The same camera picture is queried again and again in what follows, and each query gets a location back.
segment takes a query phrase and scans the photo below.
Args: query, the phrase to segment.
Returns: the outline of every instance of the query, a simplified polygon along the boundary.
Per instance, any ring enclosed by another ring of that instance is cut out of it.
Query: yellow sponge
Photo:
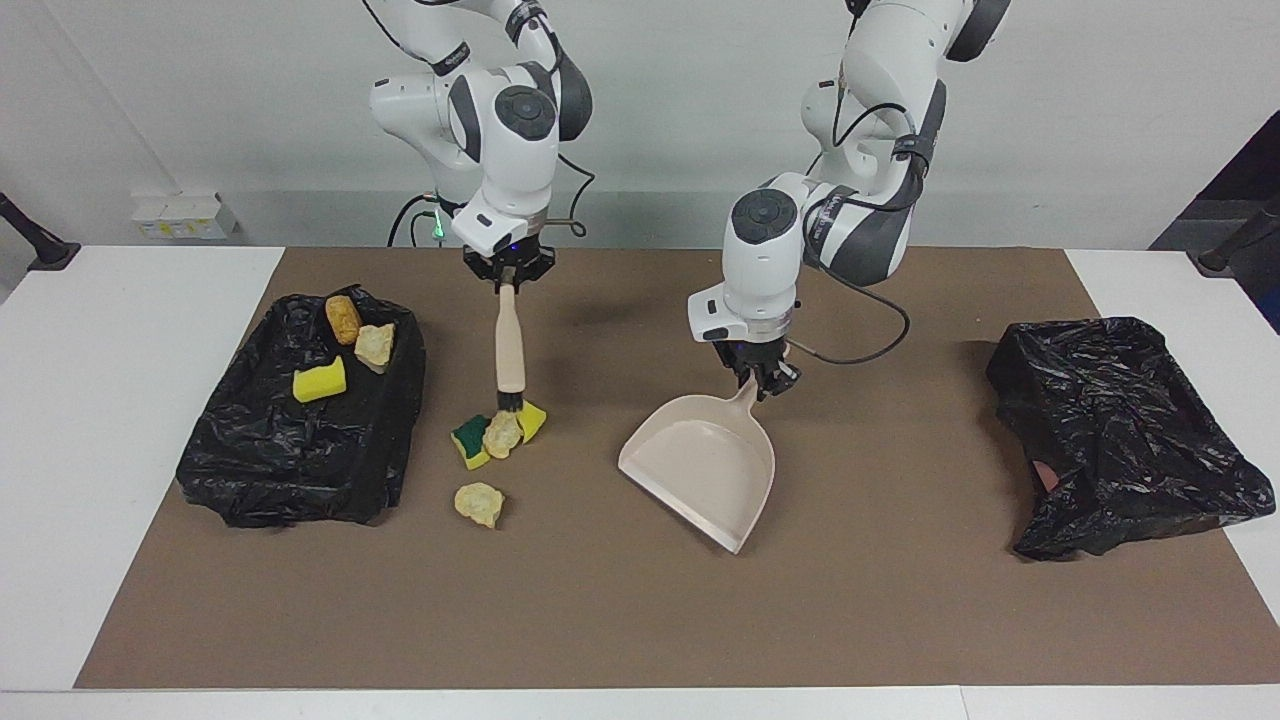
[[[516,419],[520,420],[520,429],[525,433],[525,442],[529,442],[547,423],[547,411],[526,400],[524,407],[516,414]]]
[[[340,355],[332,365],[293,372],[293,397],[298,398],[298,402],[311,402],[343,392],[347,392],[347,370],[342,365]]]

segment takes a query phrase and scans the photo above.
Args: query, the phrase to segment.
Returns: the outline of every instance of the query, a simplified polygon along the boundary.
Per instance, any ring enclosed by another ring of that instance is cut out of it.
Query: beige dustpan
[[[755,380],[731,400],[677,397],[631,436],[618,468],[737,553],[773,487],[773,445],[751,416]]]

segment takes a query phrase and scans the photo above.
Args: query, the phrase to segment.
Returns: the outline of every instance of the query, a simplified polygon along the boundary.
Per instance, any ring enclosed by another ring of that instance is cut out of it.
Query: electrical socket
[[[214,195],[138,197],[133,224],[148,240],[227,240],[236,215]]]

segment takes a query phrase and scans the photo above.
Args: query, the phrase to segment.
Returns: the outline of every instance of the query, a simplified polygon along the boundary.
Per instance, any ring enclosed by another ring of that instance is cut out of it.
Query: black plastic bag
[[[1038,491],[1023,556],[1102,555],[1275,512],[1271,483],[1142,320],[1011,325],[987,378]]]
[[[302,520],[369,523],[399,503],[413,423],[422,405],[426,351],[413,313],[369,295],[347,295],[365,324],[396,324],[379,375],[333,336],[324,297],[276,300],[232,360],[178,462],[188,502],[237,528]],[[347,391],[306,405],[293,372],[340,355]]]

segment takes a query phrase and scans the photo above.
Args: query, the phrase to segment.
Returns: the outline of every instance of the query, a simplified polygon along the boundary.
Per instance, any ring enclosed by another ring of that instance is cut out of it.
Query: brown table mat
[[[467,473],[448,438],[493,402],[497,300],[458,251],[291,249],[260,310],[349,283],[411,307],[429,379],[403,505],[376,528],[230,530],[173,488],[81,688],[570,688],[1280,682],[1280,629],[1221,532],[1029,564],[1016,439],[983,369],[1014,322],[1094,316],[1061,251],[913,249],[881,290],[915,319],[860,368],[803,355],[758,409],[778,466],[732,557],[617,469],[677,395],[732,395],[685,297],[718,254],[568,250],[520,296],[550,413]],[[854,355],[896,316],[805,270],[795,337]],[[452,509],[484,480],[500,532]]]

